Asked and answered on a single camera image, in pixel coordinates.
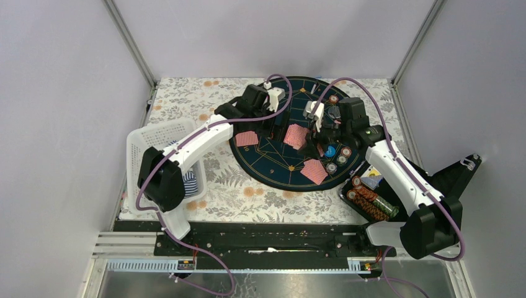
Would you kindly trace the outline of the clear dealer button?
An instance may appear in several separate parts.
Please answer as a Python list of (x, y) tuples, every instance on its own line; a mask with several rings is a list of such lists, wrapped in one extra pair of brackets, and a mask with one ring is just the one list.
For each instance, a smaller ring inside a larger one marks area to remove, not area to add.
[(340, 110), (337, 106), (331, 106), (328, 111), (328, 116), (333, 120), (338, 120), (341, 118)]

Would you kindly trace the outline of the red five chip stack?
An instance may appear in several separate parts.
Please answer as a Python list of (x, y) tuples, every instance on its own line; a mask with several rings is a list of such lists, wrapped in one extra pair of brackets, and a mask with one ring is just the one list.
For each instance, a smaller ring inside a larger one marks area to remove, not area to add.
[(352, 154), (352, 150), (351, 150), (349, 147), (343, 147), (343, 148), (341, 149), (341, 155), (342, 155), (342, 156), (348, 158), (348, 157), (351, 156), (351, 154)]

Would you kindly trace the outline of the red card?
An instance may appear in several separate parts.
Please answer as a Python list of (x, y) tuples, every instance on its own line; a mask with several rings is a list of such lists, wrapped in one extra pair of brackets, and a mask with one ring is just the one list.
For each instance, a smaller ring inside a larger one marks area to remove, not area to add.
[(322, 162), (314, 159), (306, 160), (300, 173), (316, 185), (320, 185), (328, 176)]
[(259, 136), (253, 131), (238, 133), (234, 139), (237, 147), (246, 147), (259, 143)]

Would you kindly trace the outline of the blue small blind button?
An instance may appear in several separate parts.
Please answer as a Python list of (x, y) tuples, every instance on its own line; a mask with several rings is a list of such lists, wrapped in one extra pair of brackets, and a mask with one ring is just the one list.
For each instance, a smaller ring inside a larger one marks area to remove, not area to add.
[(336, 155), (336, 149), (333, 146), (328, 146), (327, 150), (324, 152), (324, 156), (327, 158), (332, 158)]

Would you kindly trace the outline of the blue chip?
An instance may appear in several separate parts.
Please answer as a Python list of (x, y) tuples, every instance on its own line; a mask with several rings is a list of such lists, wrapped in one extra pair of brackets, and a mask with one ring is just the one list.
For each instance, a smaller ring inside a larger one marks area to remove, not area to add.
[(336, 158), (336, 164), (338, 166), (344, 166), (345, 164), (347, 163), (347, 157), (344, 156), (344, 155), (339, 155), (337, 158)]

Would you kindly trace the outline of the grey chip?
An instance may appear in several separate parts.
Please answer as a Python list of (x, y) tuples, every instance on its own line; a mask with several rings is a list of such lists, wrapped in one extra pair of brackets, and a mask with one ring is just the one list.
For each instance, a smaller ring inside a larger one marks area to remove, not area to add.
[(337, 165), (335, 163), (327, 163), (326, 164), (326, 172), (328, 174), (335, 174), (337, 171)]

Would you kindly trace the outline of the pink sponge block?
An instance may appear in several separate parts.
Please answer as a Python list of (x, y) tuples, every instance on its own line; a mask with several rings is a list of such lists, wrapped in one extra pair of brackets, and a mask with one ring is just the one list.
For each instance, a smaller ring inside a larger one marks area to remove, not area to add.
[(310, 130), (298, 124), (291, 124), (285, 134), (283, 142), (293, 149), (299, 150), (306, 143), (306, 136)]

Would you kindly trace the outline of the white plastic laundry basket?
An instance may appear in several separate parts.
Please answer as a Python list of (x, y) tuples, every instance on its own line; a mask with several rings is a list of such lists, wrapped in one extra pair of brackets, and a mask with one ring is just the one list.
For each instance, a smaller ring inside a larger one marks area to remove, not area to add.
[[(136, 208), (136, 198), (140, 191), (141, 183), (149, 175), (148, 170), (153, 168), (161, 159), (158, 155), (170, 146), (190, 135), (196, 124), (190, 119), (169, 120), (158, 124), (149, 124), (132, 131), (127, 137), (127, 198), (124, 208), (136, 217), (147, 217), (148, 212)], [(197, 160), (190, 168), (193, 169), (198, 183), (198, 193), (183, 203), (199, 200), (208, 190), (205, 176), (205, 167), (202, 160)]]

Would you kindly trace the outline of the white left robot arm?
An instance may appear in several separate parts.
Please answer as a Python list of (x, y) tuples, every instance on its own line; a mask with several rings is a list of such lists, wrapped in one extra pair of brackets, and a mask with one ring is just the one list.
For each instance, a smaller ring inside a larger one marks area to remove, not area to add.
[(212, 148), (237, 133), (260, 132), (269, 136), (285, 90), (270, 83), (248, 85), (241, 96), (218, 106), (214, 115), (186, 137), (162, 150), (150, 147), (143, 153), (137, 186), (136, 209), (153, 210), (171, 237), (169, 248), (177, 255), (192, 249), (190, 224), (181, 203), (186, 197), (183, 176)]

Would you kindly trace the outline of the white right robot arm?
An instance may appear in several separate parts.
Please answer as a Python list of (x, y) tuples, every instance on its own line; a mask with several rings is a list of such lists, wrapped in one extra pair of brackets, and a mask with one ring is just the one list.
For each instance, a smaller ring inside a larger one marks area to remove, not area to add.
[(392, 246), (403, 247), (415, 259), (433, 256), (458, 261), (464, 257), (462, 204), (455, 196), (444, 196), (417, 172), (391, 141), (384, 124), (370, 124), (363, 100), (346, 97), (339, 101), (334, 125), (324, 125), (320, 100), (308, 102), (303, 116), (312, 129), (302, 148), (306, 155), (317, 154), (318, 145), (334, 142), (357, 150), (380, 171), (406, 210), (408, 219), (404, 223), (370, 224), (355, 240), (359, 253), (370, 256), (380, 246)]

